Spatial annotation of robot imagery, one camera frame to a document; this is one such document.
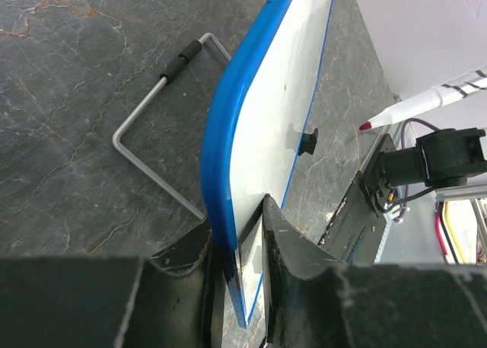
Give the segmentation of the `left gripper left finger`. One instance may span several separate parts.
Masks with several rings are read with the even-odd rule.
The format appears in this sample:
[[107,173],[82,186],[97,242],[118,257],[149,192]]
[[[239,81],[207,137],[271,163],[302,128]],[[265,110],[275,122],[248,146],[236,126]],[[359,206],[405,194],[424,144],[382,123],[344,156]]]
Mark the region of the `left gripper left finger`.
[[151,257],[1,261],[3,347],[219,347],[223,314],[207,222]]

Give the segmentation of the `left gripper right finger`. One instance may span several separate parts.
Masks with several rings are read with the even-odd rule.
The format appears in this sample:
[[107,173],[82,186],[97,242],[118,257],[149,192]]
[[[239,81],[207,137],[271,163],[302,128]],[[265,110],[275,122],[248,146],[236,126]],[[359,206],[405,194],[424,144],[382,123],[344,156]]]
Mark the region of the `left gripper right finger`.
[[266,339],[270,347],[484,347],[486,269],[336,259],[265,196]]

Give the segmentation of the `blue framed whiteboard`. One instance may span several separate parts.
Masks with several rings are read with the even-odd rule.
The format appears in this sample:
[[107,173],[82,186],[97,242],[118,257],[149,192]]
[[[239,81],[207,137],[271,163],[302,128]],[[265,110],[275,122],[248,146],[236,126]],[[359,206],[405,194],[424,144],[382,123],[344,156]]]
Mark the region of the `blue framed whiteboard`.
[[218,83],[200,160],[207,217],[237,323],[253,316],[262,202],[285,202],[314,101],[333,0],[267,0]]

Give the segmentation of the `white marker pen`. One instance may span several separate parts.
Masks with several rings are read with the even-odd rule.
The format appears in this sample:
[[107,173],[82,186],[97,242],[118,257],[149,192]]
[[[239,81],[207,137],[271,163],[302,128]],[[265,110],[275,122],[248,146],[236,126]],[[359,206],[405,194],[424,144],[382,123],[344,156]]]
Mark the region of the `white marker pen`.
[[486,67],[468,72],[452,81],[429,89],[393,104],[360,127],[360,131],[389,126],[418,116],[435,108],[445,107],[486,90]]

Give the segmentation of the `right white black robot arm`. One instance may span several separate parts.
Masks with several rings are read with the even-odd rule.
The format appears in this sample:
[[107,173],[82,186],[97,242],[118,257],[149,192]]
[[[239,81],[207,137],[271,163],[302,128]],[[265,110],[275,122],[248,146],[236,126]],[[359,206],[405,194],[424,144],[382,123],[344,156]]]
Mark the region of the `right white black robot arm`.
[[413,147],[386,148],[373,155],[361,176],[361,191],[367,204],[379,215],[390,191],[397,187],[423,183],[425,189],[413,196],[392,202],[395,207],[432,191],[459,187],[486,172],[486,151],[481,140],[484,129],[441,129],[417,138]]

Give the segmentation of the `black whiteboard pen clip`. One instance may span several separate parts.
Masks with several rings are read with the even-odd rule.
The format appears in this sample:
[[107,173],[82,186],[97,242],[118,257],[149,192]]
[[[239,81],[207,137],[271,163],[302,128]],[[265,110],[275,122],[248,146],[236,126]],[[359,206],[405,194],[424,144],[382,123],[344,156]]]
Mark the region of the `black whiteboard pen clip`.
[[312,133],[304,133],[301,137],[301,144],[298,149],[298,155],[303,154],[313,155],[317,146],[319,131],[315,128]]

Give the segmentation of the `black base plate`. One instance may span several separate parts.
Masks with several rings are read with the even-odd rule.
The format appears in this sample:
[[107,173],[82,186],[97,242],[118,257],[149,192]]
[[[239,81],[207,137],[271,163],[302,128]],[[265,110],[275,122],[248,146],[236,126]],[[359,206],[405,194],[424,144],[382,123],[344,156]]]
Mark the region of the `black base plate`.
[[356,265],[375,262],[387,221],[362,193],[363,182],[371,175],[378,155],[394,149],[390,134],[377,138],[320,237],[318,246],[335,258]]

